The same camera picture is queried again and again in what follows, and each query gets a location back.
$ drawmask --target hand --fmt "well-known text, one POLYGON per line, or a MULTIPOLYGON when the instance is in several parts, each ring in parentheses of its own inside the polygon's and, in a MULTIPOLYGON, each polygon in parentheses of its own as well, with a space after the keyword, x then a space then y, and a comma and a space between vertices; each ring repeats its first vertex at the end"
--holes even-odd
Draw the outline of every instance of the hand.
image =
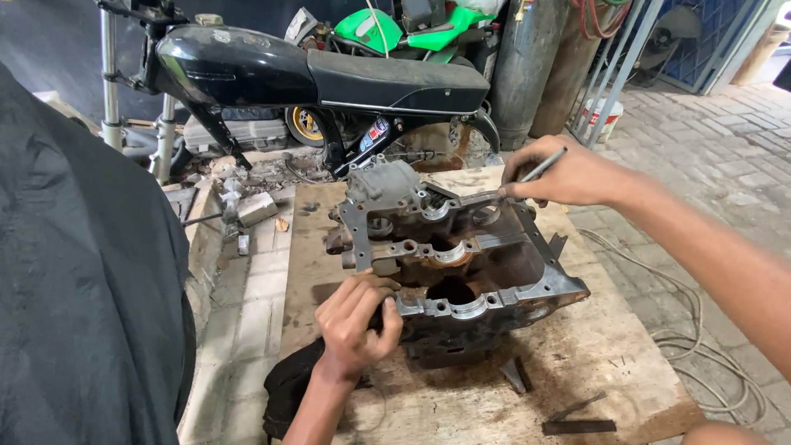
POLYGON ((624 168, 586 149, 566 135, 544 136, 517 151, 505 164, 500 195, 533 198, 541 207, 546 200, 586 206, 611 205, 629 192, 640 173, 624 168), (514 182, 563 146, 568 152, 544 170, 537 180, 514 182))
POLYGON ((344 280, 316 309, 316 321, 326 344, 316 366, 333 380, 356 382, 366 367, 387 357, 398 345, 403 320, 394 297, 401 285, 371 271, 344 280), (368 323, 383 300, 384 328, 377 334, 368 329, 368 323))

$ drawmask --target wooden board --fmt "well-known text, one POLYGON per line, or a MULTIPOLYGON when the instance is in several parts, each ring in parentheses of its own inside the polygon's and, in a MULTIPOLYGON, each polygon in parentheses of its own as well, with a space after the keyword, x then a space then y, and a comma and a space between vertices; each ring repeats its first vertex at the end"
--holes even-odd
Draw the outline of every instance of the wooden board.
MULTIPOLYGON (((501 167, 431 173, 460 195, 499 186, 501 167)), ((344 183, 297 187, 280 356, 319 334, 313 311, 350 273, 324 252, 335 224, 327 212, 344 198, 344 183), (303 209, 318 204, 319 210, 303 209)), ((370 371, 373 388, 356 390, 333 443, 651 443, 687 431, 704 417, 607 272, 585 246, 561 206, 539 210, 543 235, 569 235, 560 262, 580 276, 591 298, 505 336, 491 360, 432 371, 407 368, 402 350, 370 371), (535 390, 517 395, 498 370, 519 356, 535 390), (572 419, 612 419, 615 433, 545 437, 541 424, 600 390, 607 397, 572 419)))

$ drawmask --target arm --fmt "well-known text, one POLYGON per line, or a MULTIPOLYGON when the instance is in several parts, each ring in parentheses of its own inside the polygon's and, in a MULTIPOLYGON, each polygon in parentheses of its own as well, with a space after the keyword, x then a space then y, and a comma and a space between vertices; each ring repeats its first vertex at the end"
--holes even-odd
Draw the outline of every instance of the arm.
POLYGON ((400 289, 393 280, 370 270, 347 278, 316 310, 326 347, 311 373, 284 445, 328 445, 338 427, 343 407, 363 370, 388 356, 398 345, 403 321, 393 300, 400 289), (384 329, 376 333, 368 323, 384 302, 384 329))
POLYGON ((573 205, 603 204, 644 230, 695 278, 744 335, 791 381, 791 268, 734 230, 701 215, 658 182, 572 139, 549 136, 517 152, 501 194, 573 205), (514 183, 533 164, 569 148, 537 181, 514 183))

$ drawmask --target yellow wheel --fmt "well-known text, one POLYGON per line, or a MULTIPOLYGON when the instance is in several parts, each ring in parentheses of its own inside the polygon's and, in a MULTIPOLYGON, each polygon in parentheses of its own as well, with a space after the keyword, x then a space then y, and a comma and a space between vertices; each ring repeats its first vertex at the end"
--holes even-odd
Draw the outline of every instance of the yellow wheel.
POLYGON ((319 124, 304 108, 286 108, 286 125, 299 142, 307 146, 324 146, 324 136, 319 124))

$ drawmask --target fan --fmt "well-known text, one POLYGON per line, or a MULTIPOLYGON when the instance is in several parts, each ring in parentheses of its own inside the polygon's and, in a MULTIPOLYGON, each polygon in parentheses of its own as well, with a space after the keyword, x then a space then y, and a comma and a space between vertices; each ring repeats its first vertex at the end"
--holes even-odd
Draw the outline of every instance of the fan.
POLYGON ((645 42, 637 66, 649 70, 667 61, 676 52, 683 39, 698 39, 703 24, 694 8, 678 5, 659 18, 645 42))

